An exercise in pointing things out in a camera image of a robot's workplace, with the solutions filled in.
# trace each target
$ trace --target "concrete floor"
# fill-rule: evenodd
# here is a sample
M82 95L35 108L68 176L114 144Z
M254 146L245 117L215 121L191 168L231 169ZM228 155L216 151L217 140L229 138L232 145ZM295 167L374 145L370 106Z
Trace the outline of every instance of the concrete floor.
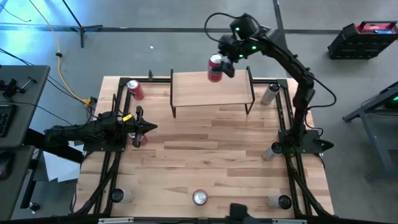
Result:
M61 2L34 1L44 16L54 25L75 26L71 15ZM201 28L208 15L222 11L232 15L252 14L261 24L277 27L273 0L77 0L67 1L83 25L102 24L106 27ZM35 9L25 0L3 0L6 9L30 19L29 24L45 24ZM398 2L394 0L279 0L285 29L341 29L363 20L396 20ZM0 22L21 23L6 11L0 11ZM228 28L230 20L215 17L210 27ZM170 68L178 72L200 71L207 58L216 51L216 43L204 33L143 33L88 32L85 48L74 32L57 32L63 58L63 73L76 94L98 96L105 75L168 75ZM301 62L337 97L337 104L312 111L315 124L325 129L323 139L335 143L325 153L326 174L331 199L338 216L362 220L398 223L398 182L366 182L364 176L377 167L377 158L362 124L354 120L347 125L341 117L357 108L361 102L397 81L398 43L393 43L380 56L369 61L334 61L328 59L326 47L336 35L286 35L289 49L299 55ZM59 80L56 70L56 45L51 32L0 30L0 47L37 65L50 65L50 75ZM21 64L0 55L0 64ZM273 59L260 54L238 64L249 65L255 77L286 77L284 69ZM324 104L332 97L316 86L312 104ZM71 123L86 119L81 104L46 85L39 105ZM390 118L375 118L396 133L396 122ZM43 131L57 118L37 110L31 128ZM386 139L388 147L393 146ZM43 182L36 186L33 200L42 209L35 215L16 209L13 218L65 215L73 194L74 183Z

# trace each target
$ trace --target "wooden table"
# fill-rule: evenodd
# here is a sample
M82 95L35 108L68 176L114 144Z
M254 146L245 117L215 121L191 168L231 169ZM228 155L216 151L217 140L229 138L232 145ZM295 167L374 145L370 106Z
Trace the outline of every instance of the wooden table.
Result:
M111 109L119 78L104 77L97 114ZM293 97L297 83L293 79L287 82ZM136 149L128 140L116 187L131 189L135 199L133 203L114 203L112 216L225 217L229 204L237 202L247 205L249 214L257 218L294 217L292 208L279 210L266 205L269 196L290 195L283 156L272 161L261 158L264 149L278 140L280 128L275 100L269 106L259 103L266 84L254 84L256 102L249 115L241 105L190 106L180 108L176 119L170 110L169 83L142 83L142 87L145 99L132 99L131 113L141 105L145 120L159 127L147 133L149 143L144 147ZM287 114L283 94L281 97L284 114ZM313 125L311 113L308 123ZM103 152L94 152L83 163L75 210L97 187L103 157ZM310 154L302 157L309 189L324 208L333 213L321 161ZM302 192L297 188L304 212ZM196 189L204 189L209 195L204 206L192 201ZM101 211L107 198L106 189Z
M234 78L223 74L223 78L215 83L207 79L207 72L172 73L170 104L173 117L176 117L176 107L181 106L240 104L245 105L249 114L247 104L253 103L251 79L249 70L236 70Z

